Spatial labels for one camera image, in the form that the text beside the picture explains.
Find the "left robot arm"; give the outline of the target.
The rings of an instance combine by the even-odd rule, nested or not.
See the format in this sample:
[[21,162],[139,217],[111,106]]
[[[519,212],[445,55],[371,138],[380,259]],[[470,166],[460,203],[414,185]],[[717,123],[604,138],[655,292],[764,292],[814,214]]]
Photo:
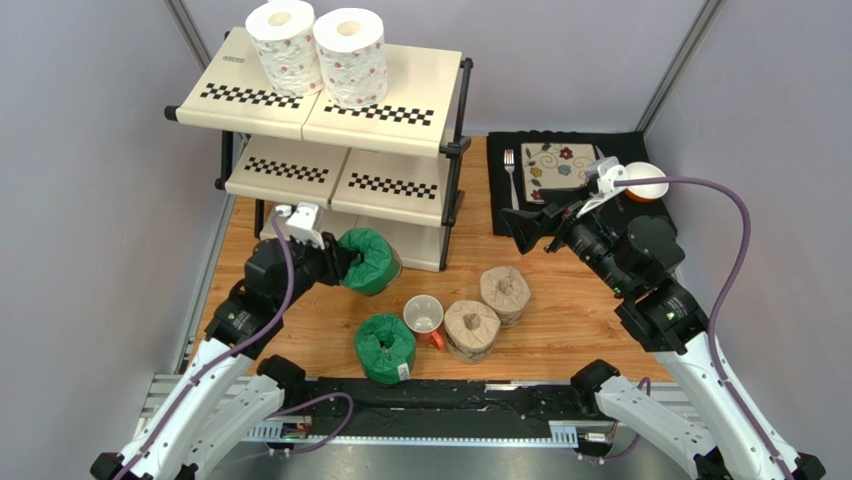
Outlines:
[[331,233],[259,242],[244,276],[215,310],[195,357],[149,423],[118,452],[100,454],[95,479],[206,479],[265,417],[298,395],[304,371],[272,356],[230,402],[222,400],[282,329],[283,314],[316,284],[336,286],[364,260]]

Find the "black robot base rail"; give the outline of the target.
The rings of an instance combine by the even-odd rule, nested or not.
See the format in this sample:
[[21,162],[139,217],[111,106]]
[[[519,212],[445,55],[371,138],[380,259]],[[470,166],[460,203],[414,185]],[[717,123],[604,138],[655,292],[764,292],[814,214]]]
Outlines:
[[551,436],[552,422],[612,422],[582,406],[568,384],[408,380],[383,386],[368,379],[319,378],[287,392],[286,407],[323,394],[350,395],[354,409],[341,434],[368,439],[543,439]]

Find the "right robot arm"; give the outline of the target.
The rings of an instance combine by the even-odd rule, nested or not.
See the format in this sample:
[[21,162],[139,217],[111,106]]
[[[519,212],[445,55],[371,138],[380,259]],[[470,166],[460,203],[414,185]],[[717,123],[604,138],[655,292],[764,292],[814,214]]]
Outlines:
[[504,209],[518,250],[543,237],[548,252],[569,248],[614,293],[623,328],[672,375],[698,413],[690,420],[597,360],[571,380],[577,404],[634,430],[693,479],[821,479],[814,455],[797,451],[758,411],[710,333],[710,320],[674,277],[685,254],[670,220],[641,215],[624,228],[580,213],[572,191],[554,191],[538,212]]

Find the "green roll front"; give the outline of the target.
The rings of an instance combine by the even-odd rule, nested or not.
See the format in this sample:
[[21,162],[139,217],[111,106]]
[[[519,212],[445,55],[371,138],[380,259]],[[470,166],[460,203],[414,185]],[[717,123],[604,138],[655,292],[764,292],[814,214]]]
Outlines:
[[417,339],[397,315],[369,317],[358,328],[354,346],[368,379],[391,386],[412,378]]

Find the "plain white paper towel roll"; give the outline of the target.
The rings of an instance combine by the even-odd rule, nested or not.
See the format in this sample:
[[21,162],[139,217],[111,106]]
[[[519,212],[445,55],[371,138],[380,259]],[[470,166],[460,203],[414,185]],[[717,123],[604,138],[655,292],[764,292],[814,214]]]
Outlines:
[[313,6],[305,1],[268,1],[245,20],[272,89],[286,97],[305,97],[324,88],[313,25]]

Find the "floral white paper towel roll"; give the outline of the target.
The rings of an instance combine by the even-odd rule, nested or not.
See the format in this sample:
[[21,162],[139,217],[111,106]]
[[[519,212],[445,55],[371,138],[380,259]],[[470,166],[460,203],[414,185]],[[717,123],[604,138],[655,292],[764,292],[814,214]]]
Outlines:
[[384,24],[373,11],[339,8],[313,26],[322,79],[330,101],[343,108],[381,102],[388,90]]

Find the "green roll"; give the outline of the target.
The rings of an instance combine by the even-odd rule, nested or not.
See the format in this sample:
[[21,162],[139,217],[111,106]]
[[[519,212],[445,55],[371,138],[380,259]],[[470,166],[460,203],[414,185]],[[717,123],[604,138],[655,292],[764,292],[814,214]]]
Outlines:
[[342,285],[359,294],[374,296],[389,287],[401,274],[402,262],[394,247],[372,228],[354,228],[339,240],[339,245],[356,253],[357,258],[342,280]]
[[397,315],[369,317],[358,328],[354,346],[368,379],[391,386],[412,378],[417,339]]

